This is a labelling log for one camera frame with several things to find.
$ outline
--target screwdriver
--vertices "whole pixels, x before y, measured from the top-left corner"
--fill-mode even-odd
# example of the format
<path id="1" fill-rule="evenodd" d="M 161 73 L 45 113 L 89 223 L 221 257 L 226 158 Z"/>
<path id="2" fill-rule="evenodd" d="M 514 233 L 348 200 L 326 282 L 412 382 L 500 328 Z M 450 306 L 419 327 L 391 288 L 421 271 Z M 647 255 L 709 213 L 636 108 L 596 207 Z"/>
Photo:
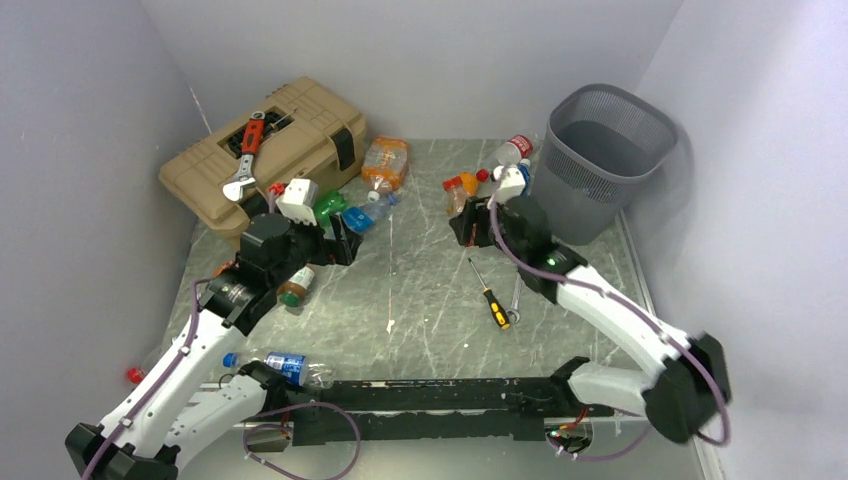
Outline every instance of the screwdriver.
<path id="1" fill-rule="evenodd" d="M 477 267 L 474 266 L 474 262 L 471 261 L 470 258 L 468 259 L 468 263 L 471 264 L 471 268 L 474 269 L 474 273 L 477 275 L 477 278 L 480 279 L 480 283 L 483 284 L 483 296 L 486 297 L 489 310 L 492 312 L 492 318 L 499 327 L 506 330 L 510 325 L 509 318 L 507 318 L 505 313 L 506 310 L 504 310 L 501 306 L 501 302 L 495 298 L 495 294 L 492 293 L 492 289 L 486 286 L 486 282 L 483 281 L 483 277 L 480 275 L 480 272 L 477 271 Z"/>

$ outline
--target wrench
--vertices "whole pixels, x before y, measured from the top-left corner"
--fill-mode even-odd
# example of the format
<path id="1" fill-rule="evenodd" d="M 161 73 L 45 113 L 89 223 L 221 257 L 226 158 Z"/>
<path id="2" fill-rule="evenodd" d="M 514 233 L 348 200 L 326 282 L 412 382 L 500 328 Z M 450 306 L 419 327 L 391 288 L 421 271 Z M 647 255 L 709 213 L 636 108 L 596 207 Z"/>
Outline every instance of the wrench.
<path id="1" fill-rule="evenodd" d="M 506 309 L 506 316 L 512 323 L 518 323 L 521 321 L 521 314 L 518 313 L 518 300 L 521 298 L 521 287 L 523 285 L 524 281 L 521 280 L 521 273 L 516 273 L 515 290 L 512 291 L 512 303 L 509 305 L 509 308 Z"/>
<path id="2" fill-rule="evenodd" d="M 231 202 L 239 202 L 244 198 L 244 191 L 256 185 L 253 177 L 253 159 L 259 151 L 262 141 L 262 130 L 265 129 L 265 112 L 253 112 L 247 126 L 244 128 L 244 139 L 241 142 L 241 158 L 239 168 L 233 179 L 224 185 L 224 196 Z"/>

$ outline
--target green lid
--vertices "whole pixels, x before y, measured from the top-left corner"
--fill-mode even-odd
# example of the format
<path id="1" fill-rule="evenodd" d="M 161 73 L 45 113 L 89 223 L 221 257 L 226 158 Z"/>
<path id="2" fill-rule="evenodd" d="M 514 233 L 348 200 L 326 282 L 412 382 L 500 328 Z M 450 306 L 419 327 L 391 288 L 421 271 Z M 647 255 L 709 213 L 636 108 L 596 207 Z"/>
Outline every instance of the green lid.
<path id="1" fill-rule="evenodd" d="M 292 292 L 285 292 L 280 295 L 280 301 L 287 307 L 299 307 L 300 298 Z"/>

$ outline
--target tan toolbox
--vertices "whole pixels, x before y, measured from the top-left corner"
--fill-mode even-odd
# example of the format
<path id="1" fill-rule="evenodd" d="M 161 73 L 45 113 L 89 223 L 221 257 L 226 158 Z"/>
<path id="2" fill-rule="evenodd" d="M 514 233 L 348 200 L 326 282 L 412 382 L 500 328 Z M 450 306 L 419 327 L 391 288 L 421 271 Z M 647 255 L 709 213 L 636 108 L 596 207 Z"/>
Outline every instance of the tan toolbox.
<path id="1" fill-rule="evenodd" d="M 224 197 L 222 188 L 236 172 L 245 125 L 257 110 L 265 112 L 265 131 L 253 161 L 257 187 L 241 203 L 234 203 Z M 159 180 L 238 249 L 249 217 L 257 209 L 267 210 L 268 187 L 304 177 L 318 184 L 319 196 L 339 188 L 362 169 L 364 142 L 365 116 L 303 77 L 163 165 Z"/>

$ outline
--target trash bin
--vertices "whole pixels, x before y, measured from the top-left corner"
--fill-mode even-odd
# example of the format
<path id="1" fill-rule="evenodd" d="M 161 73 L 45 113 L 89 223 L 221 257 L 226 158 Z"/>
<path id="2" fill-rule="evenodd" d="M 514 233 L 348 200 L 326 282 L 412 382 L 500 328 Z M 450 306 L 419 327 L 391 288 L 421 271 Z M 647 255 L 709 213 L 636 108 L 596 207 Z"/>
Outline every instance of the trash bin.
<path id="1" fill-rule="evenodd" d="M 572 245 L 595 239 L 677 143 L 674 123 L 611 85 L 588 85 L 554 109 L 530 191 L 552 233 Z"/>

